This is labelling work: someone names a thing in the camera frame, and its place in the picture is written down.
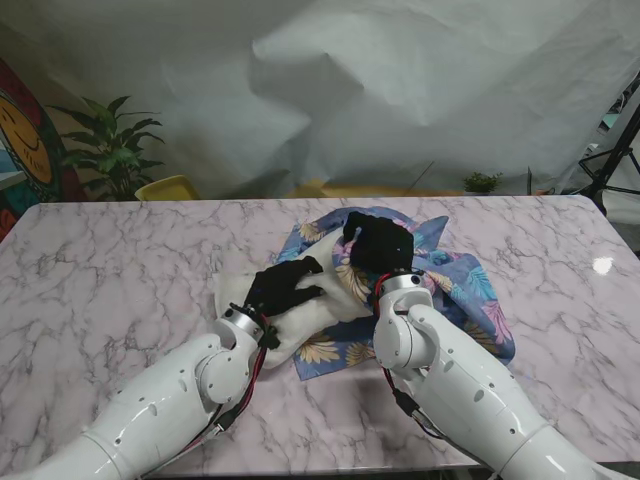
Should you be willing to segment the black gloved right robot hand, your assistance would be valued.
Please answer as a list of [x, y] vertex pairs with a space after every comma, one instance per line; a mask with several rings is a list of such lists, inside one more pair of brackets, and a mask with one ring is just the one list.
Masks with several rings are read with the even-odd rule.
[[391, 219], [351, 212], [343, 227], [344, 243], [352, 243], [351, 264], [378, 275], [409, 270], [414, 237]]

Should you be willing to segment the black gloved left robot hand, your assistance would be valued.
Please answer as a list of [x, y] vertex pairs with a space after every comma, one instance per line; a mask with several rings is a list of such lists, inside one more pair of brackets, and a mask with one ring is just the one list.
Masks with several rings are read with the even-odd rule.
[[303, 278], [322, 272], [322, 266], [310, 256], [271, 266], [256, 274], [243, 307], [267, 318], [281, 315], [323, 295], [323, 289], [315, 285], [297, 287]]

